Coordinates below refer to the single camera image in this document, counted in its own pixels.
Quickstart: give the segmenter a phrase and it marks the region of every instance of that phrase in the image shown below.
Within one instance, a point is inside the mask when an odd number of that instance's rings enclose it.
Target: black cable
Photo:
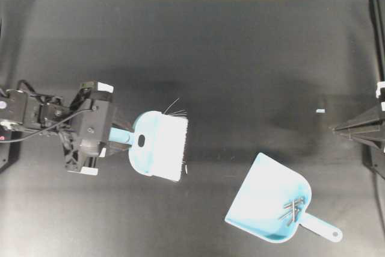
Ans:
[[[72,119],[73,117],[77,116],[78,114],[81,114],[81,113],[84,113],[86,111],[93,111],[91,109],[86,109],[86,110],[80,110],[80,111],[77,111],[75,113],[73,113],[72,115],[70,115],[69,117],[66,117],[65,119],[61,120],[60,122],[52,125],[52,126],[49,126],[45,129],[41,129],[37,132],[33,132],[32,134],[29,134],[29,135],[26,135],[25,137],[22,137],[22,138],[15,138],[14,140],[4,140],[4,141],[0,141],[0,144],[2,143],[17,143],[17,142],[20,142],[20,141],[25,141],[35,135],[39,135],[41,134],[42,132],[46,132],[46,131],[49,131],[50,129],[53,129],[55,127],[57,127],[58,125],[62,124],[62,123],[65,123],[66,121]]]
[[[16,88],[17,88],[18,90],[20,90],[21,87],[22,87],[22,84],[25,85],[25,87],[26,87],[31,93],[35,93],[35,92],[36,92],[35,89],[31,86],[31,84],[29,84],[29,82],[26,81],[25,79],[21,79],[20,81],[18,81],[18,82],[17,82]]]
[[[378,50],[378,62],[380,69],[380,81],[384,80],[384,69],[385,69],[385,29],[383,23],[383,9],[381,0],[371,0],[372,1],[372,15],[374,17],[374,30],[377,42]]]
[[[5,91],[3,91],[2,88],[0,88],[0,94],[3,96],[3,97],[7,97],[7,94],[5,93]]]

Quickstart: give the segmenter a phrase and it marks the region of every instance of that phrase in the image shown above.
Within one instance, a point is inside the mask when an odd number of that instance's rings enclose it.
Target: black table surface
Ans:
[[[68,103],[102,81],[127,121],[180,98],[189,128],[179,183],[139,175],[126,152],[97,177],[67,173],[59,139],[22,143],[0,174],[0,256],[385,255],[368,150],[329,130],[376,103],[368,0],[4,0],[1,13],[0,85]],[[309,181],[308,212],[340,243],[298,228],[271,244],[224,222],[258,152]]]

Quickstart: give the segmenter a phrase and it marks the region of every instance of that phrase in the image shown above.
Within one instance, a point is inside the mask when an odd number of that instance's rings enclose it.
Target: cable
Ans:
[[[3,91],[2,88],[0,88],[0,94],[3,96],[3,97],[7,97],[7,94],[5,93],[5,91]]]
[[[41,134],[42,132],[46,132],[46,131],[49,131],[50,129],[54,129],[55,127],[57,127],[58,125],[62,124],[62,123],[65,123],[66,121],[72,119],[73,117],[77,116],[78,114],[82,114],[86,111],[93,111],[91,109],[86,109],[86,110],[80,110],[80,111],[77,111],[75,113],[73,113],[72,115],[70,115],[69,117],[66,117],[65,119],[61,120],[60,122],[52,125],[52,126],[49,126],[45,129],[41,129],[37,132],[33,132],[32,134],[29,134],[29,135],[26,135],[25,137],[22,137],[22,138],[15,138],[14,140],[4,140],[4,141],[0,141],[0,144],[2,143],[17,143],[17,142],[20,142],[20,141],[25,141],[35,135],[39,135]]]
[[[22,87],[22,84],[25,85],[26,88],[27,88],[31,93],[35,93],[35,92],[36,92],[35,89],[34,89],[34,88],[29,84],[29,82],[26,81],[25,79],[21,79],[20,81],[18,81],[18,82],[17,82],[16,88],[17,88],[18,90],[20,90],[21,87]]]

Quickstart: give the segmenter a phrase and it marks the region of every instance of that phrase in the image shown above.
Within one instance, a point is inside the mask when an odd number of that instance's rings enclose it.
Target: metal screw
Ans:
[[[289,217],[291,214],[292,214],[292,210],[290,210],[289,212],[286,212],[284,213],[281,217],[278,218],[278,220],[283,220],[285,219],[286,217]]]
[[[295,221],[297,221],[297,216],[298,216],[298,213],[301,211],[301,209],[299,209],[299,208],[296,208],[296,210],[295,210],[295,214],[293,215],[293,218],[292,219],[290,219],[290,221],[288,222],[288,226],[290,226],[291,225],[291,223],[293,223],[293,222],[295,222]]]
[[[294,200],[294,205],[299,205],[299,204],[305,204],[304,198],[299,198]],[[283,209],[288,209],[292,206],[292,202],[284,204]]]
[[[8,105],[6,102],[4,101],[0,101],[0,110],[3,110],[4,108],[6,108]]]

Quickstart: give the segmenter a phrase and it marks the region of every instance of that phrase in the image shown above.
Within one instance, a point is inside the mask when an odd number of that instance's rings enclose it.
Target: brush handle hole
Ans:
[[[140,135],[139,138],[138,138],[138,146],[139,147],[143,147],[145,142],[146,142],[145,136],[144,135]]]

